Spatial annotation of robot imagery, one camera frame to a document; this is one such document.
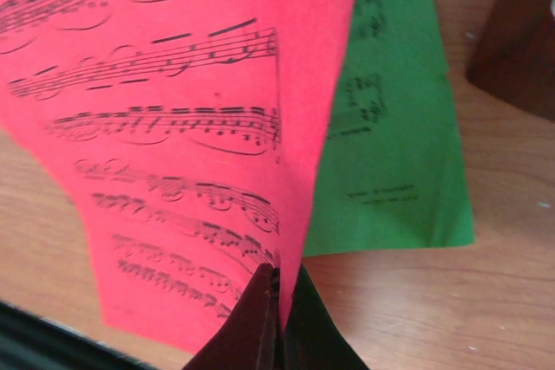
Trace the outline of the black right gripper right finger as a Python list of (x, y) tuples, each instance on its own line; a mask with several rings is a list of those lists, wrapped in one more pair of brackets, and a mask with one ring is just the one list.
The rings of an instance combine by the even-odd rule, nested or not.
[(305, 267), (298, 273), (283, 338), (283, 368), (368, 370), (343, 338)]

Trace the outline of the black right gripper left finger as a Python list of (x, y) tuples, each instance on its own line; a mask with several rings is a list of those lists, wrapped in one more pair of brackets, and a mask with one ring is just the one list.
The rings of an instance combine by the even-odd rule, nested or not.
[(184, 370), (271, 370), (278, 340), (279, 270), (258, 266), (222, 328)]

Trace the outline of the green sheet music page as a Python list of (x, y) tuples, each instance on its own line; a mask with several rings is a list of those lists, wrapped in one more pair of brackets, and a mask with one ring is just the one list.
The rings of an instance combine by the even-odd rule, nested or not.
[(473, 240), (434, 0), (356, 0), (304, 253)]

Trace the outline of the red sheet music page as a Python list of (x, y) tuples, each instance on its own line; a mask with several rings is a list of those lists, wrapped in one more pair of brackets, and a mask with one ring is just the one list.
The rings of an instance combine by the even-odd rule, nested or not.
[(1, 0), (1, 124), (69, 194), (108, 324), (198, 352), (291, 308), (354, 0)]

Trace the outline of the brown wooden metronome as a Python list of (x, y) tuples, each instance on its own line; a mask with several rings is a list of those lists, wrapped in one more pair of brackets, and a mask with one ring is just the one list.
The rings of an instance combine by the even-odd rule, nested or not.
[(475, 87), (554, 121), (554, 0), (494, 0), (467, 64)]

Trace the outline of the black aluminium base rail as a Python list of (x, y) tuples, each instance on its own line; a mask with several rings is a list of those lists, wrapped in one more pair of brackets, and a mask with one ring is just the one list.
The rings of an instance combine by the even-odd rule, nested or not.
[(1, 303), (2, 369), (151, 369), (127, 354)]

